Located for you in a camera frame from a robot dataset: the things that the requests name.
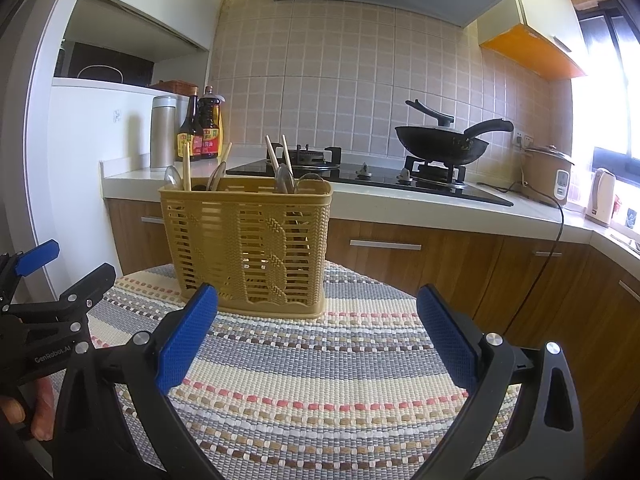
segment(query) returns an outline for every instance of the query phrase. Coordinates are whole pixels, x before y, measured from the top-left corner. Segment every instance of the bottle cap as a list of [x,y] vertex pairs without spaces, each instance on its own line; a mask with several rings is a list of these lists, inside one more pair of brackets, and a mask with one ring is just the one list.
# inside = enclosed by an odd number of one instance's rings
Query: bottle cap
[[176,99],[172,95],[159,95],[158,97],[154,97],[152,108],[159,108],[163,106],[176,107]]

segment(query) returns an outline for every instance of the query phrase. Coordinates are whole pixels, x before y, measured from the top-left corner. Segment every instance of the blue gripper pad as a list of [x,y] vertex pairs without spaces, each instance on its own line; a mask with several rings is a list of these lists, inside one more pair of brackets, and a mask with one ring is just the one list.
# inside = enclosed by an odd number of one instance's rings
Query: blue gripper pad
[[180,324],[158,353],[156,386],[165,395],[182,383],[218,313],[218,294],[211,285],[199,288],[184,307]]
[[453,383],[472,395],[478,385],[476,353],[451,318],[444,300],[424,286],[416,297],[418,317]]
[[22,254],[18,258],[15,266],[17,276],[28,276],[49,262],[55,260],[60,254],[60,246],[55,240],[49,240],[37,246],[28,253]]

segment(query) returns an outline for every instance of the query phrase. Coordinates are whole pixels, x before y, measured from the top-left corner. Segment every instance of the stove knob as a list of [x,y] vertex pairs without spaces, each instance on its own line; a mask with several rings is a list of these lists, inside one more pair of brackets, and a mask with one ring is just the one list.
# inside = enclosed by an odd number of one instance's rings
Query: stove knob
[[411,183],[411,173],[407,168],[402,168],[400,174],[398,175],[398,182],[400,184],[410,184]]
[[369,167],[366,164],[363,164],[359,170],[356,170],[356,175],[362,179],[371,178],[371,173],[369,172]]

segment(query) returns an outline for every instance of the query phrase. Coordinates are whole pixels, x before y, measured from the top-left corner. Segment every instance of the electric kettle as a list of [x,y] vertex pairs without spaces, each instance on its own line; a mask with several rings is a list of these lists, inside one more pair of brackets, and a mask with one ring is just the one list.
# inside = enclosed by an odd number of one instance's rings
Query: electric kettle
[[585,216],[598,224],[609,225],[616,197],[614,192],[615,185],[616,177],[613,173],[604,168],[596,170]]

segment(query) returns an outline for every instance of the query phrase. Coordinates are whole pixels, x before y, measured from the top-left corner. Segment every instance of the rice cooker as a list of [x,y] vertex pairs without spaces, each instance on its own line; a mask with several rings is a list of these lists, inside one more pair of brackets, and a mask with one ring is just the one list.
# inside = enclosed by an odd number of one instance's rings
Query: rice cooker
[[573,165],[569,155],[559,152],[555,146],[527,148],[524,150],[522,171],[529,186],[523,189],[523,193],[538,202],[555,205],[552,200],[533,191],[535,189],[554,197],[560,205],[566,204]]

